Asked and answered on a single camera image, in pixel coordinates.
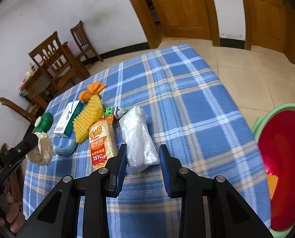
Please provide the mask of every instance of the crumpled paper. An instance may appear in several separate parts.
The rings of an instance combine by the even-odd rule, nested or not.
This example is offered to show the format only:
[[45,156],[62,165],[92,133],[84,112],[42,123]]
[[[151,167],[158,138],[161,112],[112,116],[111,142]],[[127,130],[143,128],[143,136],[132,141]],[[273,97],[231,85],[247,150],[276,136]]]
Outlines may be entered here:
[[40,166],[50,165],[53,158],[53,145],[51,138],[45,132],[35,132],[38,137],[38,145],[27,155],[27,159]]

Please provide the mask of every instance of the door frame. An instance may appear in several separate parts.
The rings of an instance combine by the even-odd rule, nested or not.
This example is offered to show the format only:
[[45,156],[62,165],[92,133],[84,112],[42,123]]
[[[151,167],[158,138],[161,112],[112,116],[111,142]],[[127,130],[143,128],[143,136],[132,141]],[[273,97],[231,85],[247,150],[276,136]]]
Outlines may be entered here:
[[[210,36],[213,43],[213,46],[220,46],[220,38],[219,38],[219,29],[218,29],[218,19],[216,13],[216,7],[214,0],[204,0],[207,17],[209,21],[209,30]],[[150,14],[150,10],[145,2],[145,0],[130,0],[134,11],[141,23],[145,36],[147,38],[147,42],[150,48],[158,48],[161,43],[161,37],[156,29],[154,24],[154,20]]]
[[[246,39],[245,49],[251,50],[252,45],[252,10],[250,0],[242,0],[245,12]],[[295,10],[286,0],[286,35],[284,54],[291,63],[295,63]]]

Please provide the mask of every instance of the plastic bag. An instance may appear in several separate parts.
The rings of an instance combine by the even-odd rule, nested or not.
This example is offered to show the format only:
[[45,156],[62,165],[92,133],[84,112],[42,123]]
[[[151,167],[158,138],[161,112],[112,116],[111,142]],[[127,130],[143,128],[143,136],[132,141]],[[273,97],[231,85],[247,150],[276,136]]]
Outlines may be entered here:
[[148,116],[134,106],[120,120],[122,138],[126,142],[126,158],[132,175],[138,175],[149,165],[160,163],[156,146],[148,132]]

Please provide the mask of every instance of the small green toy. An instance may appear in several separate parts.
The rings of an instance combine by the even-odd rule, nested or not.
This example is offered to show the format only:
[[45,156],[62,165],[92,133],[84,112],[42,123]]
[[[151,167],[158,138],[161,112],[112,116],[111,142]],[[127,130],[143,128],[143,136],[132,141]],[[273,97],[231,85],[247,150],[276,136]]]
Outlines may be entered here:
[[33,133],[35,132],[47,132],[53,123],[53,117],[50,112],[44,113],[43,116],[37,118],[35,122],[35,128]]
[[129,109],[123,109],[123,107],[107,107],[104,115],[105,117],[114,115],[116,120],[120,120],[128,111]]
[[107,108],[105,109],[105,117],[112,115],[114,109],[115,109],[114,107],[107,107]]

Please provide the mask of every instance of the rice cracker package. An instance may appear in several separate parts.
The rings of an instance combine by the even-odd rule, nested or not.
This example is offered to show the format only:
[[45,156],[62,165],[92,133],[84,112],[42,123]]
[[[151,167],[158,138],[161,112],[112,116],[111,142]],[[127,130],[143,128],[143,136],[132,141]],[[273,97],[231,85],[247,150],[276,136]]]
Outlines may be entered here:
[[94,171],[104,167],[110,157],[117,155],[113,116],[99,119],[89,129],[89,146]]

